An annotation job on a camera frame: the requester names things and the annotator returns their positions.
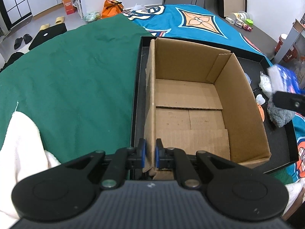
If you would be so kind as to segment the white charger box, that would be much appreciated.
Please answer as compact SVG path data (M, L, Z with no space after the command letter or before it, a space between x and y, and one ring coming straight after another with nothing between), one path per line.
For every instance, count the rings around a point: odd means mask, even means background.
M225 20L230 24L235 24L235 20L231 19L230 17L226 17Z

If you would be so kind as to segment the black slipper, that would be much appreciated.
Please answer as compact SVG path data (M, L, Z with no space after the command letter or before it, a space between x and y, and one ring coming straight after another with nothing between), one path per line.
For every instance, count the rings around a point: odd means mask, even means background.
M21 46L22 42L23 42L22 37L17 38L14 42L14 49L17 50Z
M25 34L23 36L23 40L24 40L25 44L29 44L33 40L33 38L30 34Z

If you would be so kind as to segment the brown cardboard box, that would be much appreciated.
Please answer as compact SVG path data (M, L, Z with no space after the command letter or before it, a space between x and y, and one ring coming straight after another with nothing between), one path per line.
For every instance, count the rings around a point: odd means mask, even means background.
M158 167L156 140L193 155L210 152L248 168L269 161L265 127L244 70L229 50L156 38L146 66L144 171L169 177Z

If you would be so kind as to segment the white cup with red label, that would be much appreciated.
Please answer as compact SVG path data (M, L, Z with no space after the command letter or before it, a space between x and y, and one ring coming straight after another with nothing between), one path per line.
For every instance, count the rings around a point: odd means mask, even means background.
M286 40L287 38L287 34L283 33L279 36L279 39L278 39L278 43L275 47L275 52L278 53L279 49L281 48L281 46L283 45L284 41Z

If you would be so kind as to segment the black shallow tray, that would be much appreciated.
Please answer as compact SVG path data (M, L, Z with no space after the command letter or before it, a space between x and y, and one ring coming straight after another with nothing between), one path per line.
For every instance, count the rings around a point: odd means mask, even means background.
M150 41L156 39L154 36L142 36L136 65L136 80L133 99L133 115L130 145L136 147L140 138L144 137L145 122L145 100L146 100L146 65L148 61L148 52ZM205 44L211 47L218 47L231 51L238 58L241 67L251 78L251 88L255 94L258 93L258 82L260 72L267 72L269 63L265 56L258 53L244 50L237 47L227 46L208 41L193 39L181 39L182 41ZM267 163L258 166L256 169L265 174L271 174L279 171L298 161L298 147L295 136L295 130L292 122L287 123L282 128L276 126L269 118L264 122L265 131L271 151L271 158Z

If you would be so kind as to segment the burger plush toy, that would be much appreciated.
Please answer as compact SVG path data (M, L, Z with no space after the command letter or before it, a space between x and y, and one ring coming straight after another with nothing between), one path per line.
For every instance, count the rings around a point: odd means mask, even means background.
M259 110L259 113L260 113L260 116L261 116L261 119L262 119L262 122L265 121L265 113L264 113L264 109L262 108L262 106L260 104L257 104L258 106L258 110Z

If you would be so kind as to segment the blue patterned blanket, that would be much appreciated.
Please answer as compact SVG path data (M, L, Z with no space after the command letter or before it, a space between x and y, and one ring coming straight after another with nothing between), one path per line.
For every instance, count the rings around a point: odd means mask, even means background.
M155 37L184 38L208 41L249 50L265 56L244 34L218 16L196 5L160 5L152 8L123 11L130 21L143 27ZM296 114L291 121L298 147L298 161L271 173L284 184L304 177L304 116Z

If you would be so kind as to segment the grey-blue plush toy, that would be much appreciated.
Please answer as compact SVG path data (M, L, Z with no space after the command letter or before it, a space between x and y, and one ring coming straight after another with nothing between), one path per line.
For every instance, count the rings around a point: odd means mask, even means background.
M289 123L295 116L296 112L278 108L272 102L272 100L268 101L267 104L267 112L270 120L275 124L276 127L282 128L287 123Z

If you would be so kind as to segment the yellow slipper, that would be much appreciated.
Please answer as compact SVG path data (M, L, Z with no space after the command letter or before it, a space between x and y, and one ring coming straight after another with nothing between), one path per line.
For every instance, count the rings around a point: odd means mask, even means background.
M55 20L55 25L62 24L62 23L64 23L64 21L65 21L64 16L57 17Z
M48 23L48 24L44 24L44 25L42 25L41 27L40 27L40 31L42 31L42 30L45 30L45 29L47 29L47 28L49 28L50 27L50 24Z

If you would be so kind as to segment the white fluffy blanket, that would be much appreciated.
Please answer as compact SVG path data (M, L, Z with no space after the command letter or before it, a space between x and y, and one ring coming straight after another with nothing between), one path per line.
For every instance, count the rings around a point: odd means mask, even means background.
M18 220L11 193L28 176L60 165L44 150L36 124L24 113L14 112L1 148L1 228L10 228Z

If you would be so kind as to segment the white fluff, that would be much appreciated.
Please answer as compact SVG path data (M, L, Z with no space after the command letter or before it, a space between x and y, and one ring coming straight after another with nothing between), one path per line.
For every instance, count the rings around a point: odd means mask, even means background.
M262 71L260 72L260 82L259 82L259 88L262 90L262 92L265 94L265 96L270 99L272 97L272 86L270 82L270 78L268 75L265 75Z

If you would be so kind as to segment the blue tissue pack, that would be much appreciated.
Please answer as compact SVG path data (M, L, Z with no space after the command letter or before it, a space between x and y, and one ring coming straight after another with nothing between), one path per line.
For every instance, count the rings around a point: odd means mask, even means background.
M297 77L291 70L275 64L267 69L271 82L272 93L286 92L293 94L301 94Z

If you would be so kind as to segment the green cloth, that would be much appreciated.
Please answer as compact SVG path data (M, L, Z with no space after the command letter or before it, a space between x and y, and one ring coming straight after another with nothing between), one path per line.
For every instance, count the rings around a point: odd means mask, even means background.
M1 136L13 111L38 127L61 163L128 147L138 48L148 32L124 15L80 26L1 72Z

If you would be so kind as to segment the white plastic container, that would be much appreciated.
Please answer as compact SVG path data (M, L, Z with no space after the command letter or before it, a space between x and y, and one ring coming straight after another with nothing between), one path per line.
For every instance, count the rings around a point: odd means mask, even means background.
M243 22L245 22L246 19L250 19L249 15L245 11L232 12L229 14L229 18L234 21L241 20Z

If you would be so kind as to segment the black laptop bag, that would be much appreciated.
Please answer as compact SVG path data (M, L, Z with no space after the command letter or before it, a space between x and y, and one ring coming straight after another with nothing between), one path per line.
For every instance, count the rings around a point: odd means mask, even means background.
M38 32L38 34L35 36L33 41L31 42L30 46L28 47L28 50L32 50L37 46L40 46L44 42L58 36L61 34L64 34L67 32L67 28L65 23L57 24L51 27L46 28L45 30L41 30Z

